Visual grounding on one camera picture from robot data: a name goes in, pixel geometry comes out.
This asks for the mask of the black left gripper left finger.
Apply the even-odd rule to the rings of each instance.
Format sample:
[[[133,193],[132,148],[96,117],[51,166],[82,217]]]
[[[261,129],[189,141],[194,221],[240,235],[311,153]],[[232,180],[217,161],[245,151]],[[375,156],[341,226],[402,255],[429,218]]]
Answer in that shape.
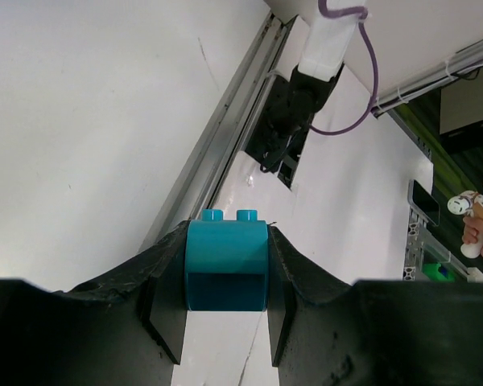
[[[68,292],[0,279],[0,385],[169,385],[184,345],[188,227]]]

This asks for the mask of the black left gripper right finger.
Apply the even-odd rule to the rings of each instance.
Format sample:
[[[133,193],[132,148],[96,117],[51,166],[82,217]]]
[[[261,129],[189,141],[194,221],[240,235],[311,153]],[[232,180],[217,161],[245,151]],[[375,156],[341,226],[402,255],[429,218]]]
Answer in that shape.
[[[282,385],[483,385],[483,283],[349,285],[268,229],[267,317]]]

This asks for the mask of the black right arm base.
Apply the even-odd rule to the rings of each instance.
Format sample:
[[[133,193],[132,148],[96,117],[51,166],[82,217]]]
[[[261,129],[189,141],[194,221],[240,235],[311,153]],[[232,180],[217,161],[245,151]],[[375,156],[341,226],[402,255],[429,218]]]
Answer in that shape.
[[[277,177],[288,188],[301,159],[316,102],[313,88],[276,76],[245,148],[263,174]]]

